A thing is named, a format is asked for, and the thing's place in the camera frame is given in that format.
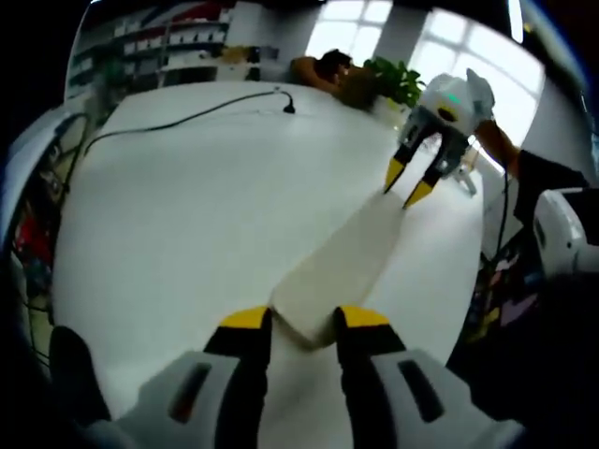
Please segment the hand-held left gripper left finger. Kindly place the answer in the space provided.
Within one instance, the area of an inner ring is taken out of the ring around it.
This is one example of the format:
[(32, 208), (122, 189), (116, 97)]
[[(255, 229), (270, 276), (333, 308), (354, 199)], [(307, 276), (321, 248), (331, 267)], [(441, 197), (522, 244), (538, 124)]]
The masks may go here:
[(255, 448), (268, 391), (271, 311), (237, 311), (201, 351), (189, 351), (139, 390), (118, 425), (138, 448)]

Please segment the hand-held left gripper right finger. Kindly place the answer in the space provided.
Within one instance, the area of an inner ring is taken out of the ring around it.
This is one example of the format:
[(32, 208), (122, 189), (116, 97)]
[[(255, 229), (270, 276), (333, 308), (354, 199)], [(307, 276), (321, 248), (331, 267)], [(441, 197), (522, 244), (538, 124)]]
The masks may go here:
[(469, 385), (389, 320), (357, 306), (334, 311), (342, 389), (357, 448), (514, 448), (519, 423), (472, 402)]

